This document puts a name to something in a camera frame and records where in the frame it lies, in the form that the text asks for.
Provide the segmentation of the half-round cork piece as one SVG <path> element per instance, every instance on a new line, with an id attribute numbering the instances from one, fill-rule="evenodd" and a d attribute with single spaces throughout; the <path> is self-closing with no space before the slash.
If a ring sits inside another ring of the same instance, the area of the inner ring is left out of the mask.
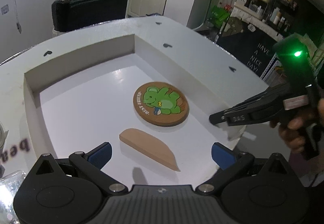
<path id="1" fill-rule="evenodd" d="M 126 129 L 119 134 L 121 142 L 139 151 L 167 168 L 180 172 L 176 158 L 171 149 L 158 138 L 139 129 Z"/>

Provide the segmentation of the white shallow tray box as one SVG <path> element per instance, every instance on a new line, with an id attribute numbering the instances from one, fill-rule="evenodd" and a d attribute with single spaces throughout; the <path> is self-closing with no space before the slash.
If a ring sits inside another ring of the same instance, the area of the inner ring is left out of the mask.
<path id="1" fill-rule="evenodd" d="M 241 127 L 216 127 L 209 115 L 266 89 L 245 65 L 202 36 L 162 36 L 148 40 L 125 35 L 73 49 L 62 37 L 47 44 L 46 63 L 25 74 L 26 116 L 37 155 L 65 158 L 103 142 L 113 157 L 103 171 L 125 185 L 198 185 L 211 177 L 216 163 L 211 146 L 234 148 Z M 147 82 L 178 88 L 189 103 L 184 122 L 152 125 L 133 106 L 133 95 Z M 119 135 L 139 129 L 173 152 L 176 170 L 153 161 L 121 142 Z"/>

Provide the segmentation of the clear plastic blister case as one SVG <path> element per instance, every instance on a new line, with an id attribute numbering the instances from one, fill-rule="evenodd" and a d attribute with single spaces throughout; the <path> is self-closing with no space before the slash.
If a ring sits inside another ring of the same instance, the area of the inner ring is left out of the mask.
<path id="1" fill-rule="evenodd" d="M 26 173 L 18 170 L 1 178 L 0 184 L 0 223 L 19 223 L 13 208 L 14 197 L 26 177 Z"/>

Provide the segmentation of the black have a nice day sign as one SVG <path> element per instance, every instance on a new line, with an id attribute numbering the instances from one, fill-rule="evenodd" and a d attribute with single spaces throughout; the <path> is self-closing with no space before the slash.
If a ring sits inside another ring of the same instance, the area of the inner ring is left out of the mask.
<path id="1" fill-rule="evenodd" d="M 260 77 L 275 54 L 276 43 L 271 38 L 249 40 L 244 47 L 243 64 Z"/>

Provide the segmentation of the round cork frog coaster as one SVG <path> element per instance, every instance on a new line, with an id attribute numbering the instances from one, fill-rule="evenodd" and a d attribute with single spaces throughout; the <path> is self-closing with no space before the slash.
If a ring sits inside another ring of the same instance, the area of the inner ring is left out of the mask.
<path id="1" fill-rule="evenodd" d="M 136 113 L 146 122 L 162 127 L 183 123 L 190 107 L 184 94 L 165 82 L 148 82 L 133 95 Z"/>

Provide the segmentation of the green box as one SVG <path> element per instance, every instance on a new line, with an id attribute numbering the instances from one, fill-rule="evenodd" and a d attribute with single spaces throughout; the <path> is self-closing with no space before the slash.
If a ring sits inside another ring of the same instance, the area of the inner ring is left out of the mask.
<path id="1" fill-rule="evenodd" d="M 214 27 L 217 29 L 221 29 L 222 24 L 227 20 L 227 18 L 230 16 L 230 13 L 227 10 L 224 10 L 224 8 L 220 8 L 218 6 L 213 6 L 210 12 L 210 16 L 208 18 L 208 21 L 213 24 Z"/>

